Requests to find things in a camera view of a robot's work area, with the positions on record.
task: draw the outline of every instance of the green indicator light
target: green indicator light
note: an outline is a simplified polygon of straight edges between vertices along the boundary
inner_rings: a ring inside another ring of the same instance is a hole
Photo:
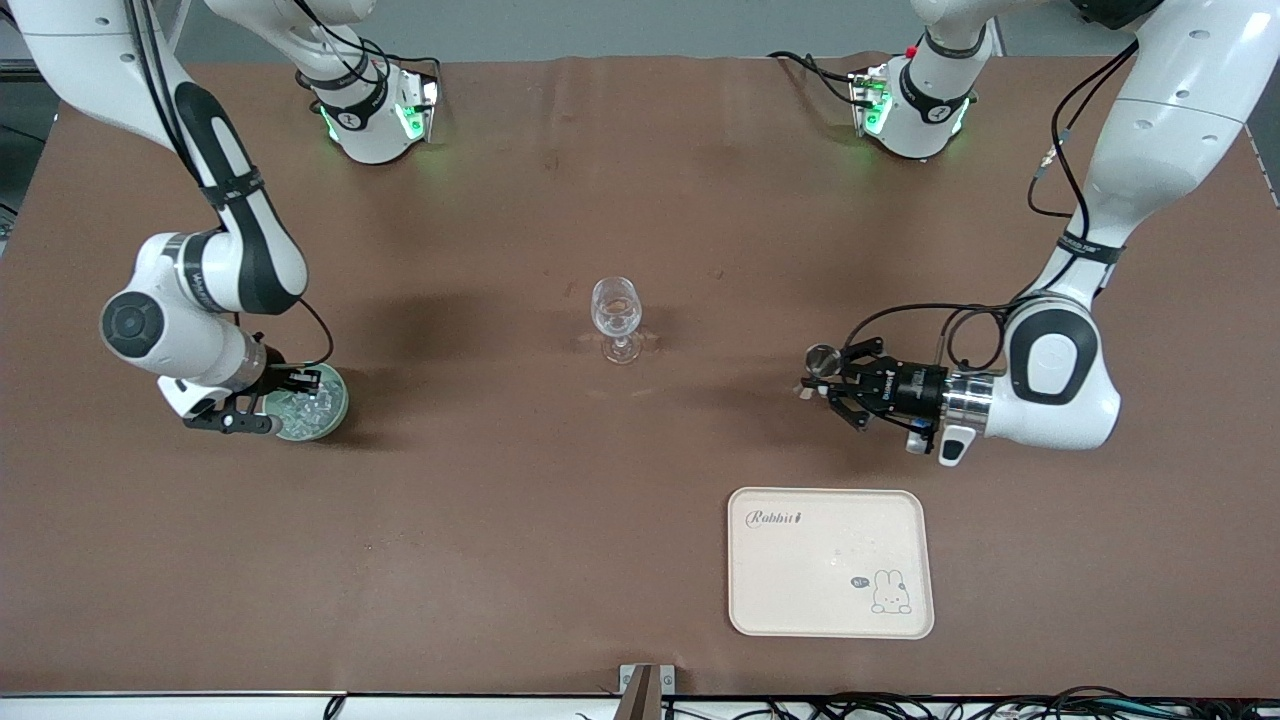
[[[419,113],[413,108],[403,108],[398,104],[396,105],[396,109],[399,111],[401,124],[404,126],[404,135],[408,136],[410,140],[422,137],[422,113]]]
[[[888,92],[882,92],[879,102],[874,108],[867,111],[867,132],[872,135],[879,135],[881,128],[884,127],[884,118],[888,117],[890,110],[893,109],[893,97]]]
[[[329,140],[339,142],[338,131],[333,129],[333,120],[329,119],[329,113],[324,106],[320,108],[320,117],[324,118],[324,124],[329,127]]]
[[[960,132],[964,124],[964,114],[969,110],[969,101],[965,100],[964,105],[960,105],[960,110],[956,113],[956,124],[951,126],[951,135]]]

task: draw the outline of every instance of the gray floor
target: gray floor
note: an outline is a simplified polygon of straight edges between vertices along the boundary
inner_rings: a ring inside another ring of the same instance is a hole
[[[178,4],[160,0],[164,9]],[[1084,23],[1065,0],[998,23],[1009,55],[1111,55],[1132,40]],[[762,56],[782,49],[840,56],[901,51],[919,37],[920,22],[906,0],[381,0],[360,32],[389,51],[433,54],[445,63]],[[15,42],[12,29],[0,24],[0,58],[20,54]],[[178,56],[186,63],[284,61],[201,0],[192,0]],[[0,123],[44,137],[55,109],[46,87],[0,83]],[[1272,78],[1249,126],[1262,156],[1280,164],[1280,79]],[[38,142],[0,128],[0,202],[20,208],[40,150]],[[0,209],[0,243],[8,219]]]

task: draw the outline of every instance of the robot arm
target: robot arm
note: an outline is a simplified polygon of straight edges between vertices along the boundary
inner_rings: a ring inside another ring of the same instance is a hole
[[[251,387],[307,386],[273,369],[283,357],[221,316],[284,313],[306,290],[307,268],[218,100],[174,59],[148,4],[127,3],[13,0],[12,10],[58,95],[177,152],[221,220],[209,232],[150,238],[101,319],[108,347],[161,375],[165,398],[192,424]],[[270,432],[271,423],[252,416],[228,427]]]
[[[365,164],[388,163],[430,141],[439,78],[406,70],[367,50],[351,24],[375,0],[205,0],[271,44],[316,94],[329,136]]]
[[[941,442],[943,465],[957,464],[979,434],[1057,450],[1106,442],[1120,395],[1107,375],[1093,299],[1130,233],[1219,164],[1280,56],[1276,0],[1165,0],[1138,23],[1138,63],[1094,149],[1085,202],[1009,313],[1006,369],[900,363],[876,338],[812,350],[806,387],[858,427],[873,415],[909,424],[911,451]],[[836,374],[841,382],[824,379]]]
[[[888,151],[922,159],[938,154],[960,132],[973,83],[991,58],[987,22],[998,13],[1044,0],[911,0],[925,23],[913,56],[900,55],[855,76],[858,132]]]

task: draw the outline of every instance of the brown table surface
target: brown table surface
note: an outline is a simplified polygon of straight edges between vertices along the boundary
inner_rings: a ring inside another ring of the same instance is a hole
[[[1038,270],[1061,225],[1027,179],[1098,63],[993,60],[927,164],[774,61],[451,65],[440,145],[375,168],[292,68],[197,67],[352,388],[301,446],[186,430],[104,348],[138,245],[211,219],[166,151],[64,111],[0,263],[0,688],[595,692],[652,660],[699,693],[1280,694],[1280,217],[1243,137],[1098,302],[1125,402],[1102,450],[986,441],[943,470],[791,393],[805,347],[873,310],[1002,301]],[[627,368],[594,345],[608,274],[645,302]],[[925,360],[940,322],[879,329]],[[323,348],[301,310],[248,323]],[[744,486],[919,496],[933,633],[736,633]]]

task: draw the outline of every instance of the rabbit illustration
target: rabbit illustration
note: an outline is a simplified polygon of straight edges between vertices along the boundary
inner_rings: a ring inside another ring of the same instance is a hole
[[[897,570],[879,570],[876,573],[876,591],[872,597],[872,612],[899,615],[911,612],[911,597],[906,594],[902,573]]]

